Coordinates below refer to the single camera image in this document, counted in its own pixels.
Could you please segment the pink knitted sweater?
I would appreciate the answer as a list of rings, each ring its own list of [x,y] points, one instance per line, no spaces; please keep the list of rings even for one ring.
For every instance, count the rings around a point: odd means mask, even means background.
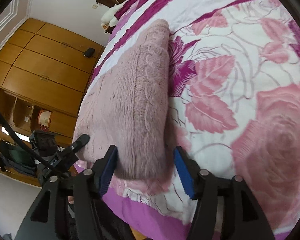
[[[87,92],[74,132],[90,137],[80,160],[91,164],[115,145],[117,177],[149,180],[167,172],[169,34],[167,21],[154,21]]]

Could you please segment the white container on shelf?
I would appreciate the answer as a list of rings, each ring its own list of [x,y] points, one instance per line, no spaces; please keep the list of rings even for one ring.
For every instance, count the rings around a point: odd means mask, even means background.
[[[40,129],[43,131],[48,131],[51,123],[51,115],[52,112],[41,109],[38,114],[38,125],[40,126]]]

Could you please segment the wooden wardrobe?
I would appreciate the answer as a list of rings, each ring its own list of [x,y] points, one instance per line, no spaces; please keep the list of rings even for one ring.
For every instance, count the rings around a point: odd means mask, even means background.
[[[83,53],[94,48],[93,57]],[[52,112],[57,144],[72,142],[78,110],[104,47],[53,24],[29,18],[0,50],[0,113],[15,132],[36,130],[41,109]]]

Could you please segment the black bag on wardrobe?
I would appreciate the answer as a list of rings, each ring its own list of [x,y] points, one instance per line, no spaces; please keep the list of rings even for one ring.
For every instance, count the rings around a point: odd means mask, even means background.
[[[93,57],[94,53],[95,53],[95,49],[90,47],[83,53],[83,56],[87,58],[91,58]]]

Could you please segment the dark wooden nightstand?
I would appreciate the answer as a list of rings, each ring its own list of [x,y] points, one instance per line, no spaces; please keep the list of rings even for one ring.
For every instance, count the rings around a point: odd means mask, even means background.
[[[109,34],[111,34],[111,33],[113,32],[114,28],[115,28],[115,27],[111,27],[111,26],[109,26],[109,25],[106,25],[106,26],[104,27],[104,33],[109,33]]]

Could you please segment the striped magenta white bedspread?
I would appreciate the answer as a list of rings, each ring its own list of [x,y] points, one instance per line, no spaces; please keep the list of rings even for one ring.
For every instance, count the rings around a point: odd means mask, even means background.
[[[113,143],[117,110],[106,89],[125,91],[126,51],[155,21],[170,28],[165,142],[215,176],[240,174],[276,239],[300,218],[300,28],[279,0],[133,0],[93,71],[74,135],[90,135],[78,166]]]

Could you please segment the white plush toy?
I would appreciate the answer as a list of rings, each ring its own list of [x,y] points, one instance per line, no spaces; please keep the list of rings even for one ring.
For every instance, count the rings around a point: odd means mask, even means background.
[[[116,4],[108,9],[101,17],[101,27],[106,30],[108,27],[114,27],[118,23],[118,19],[115,14],[127,3],[129,0],[124,1],[121,4]]]

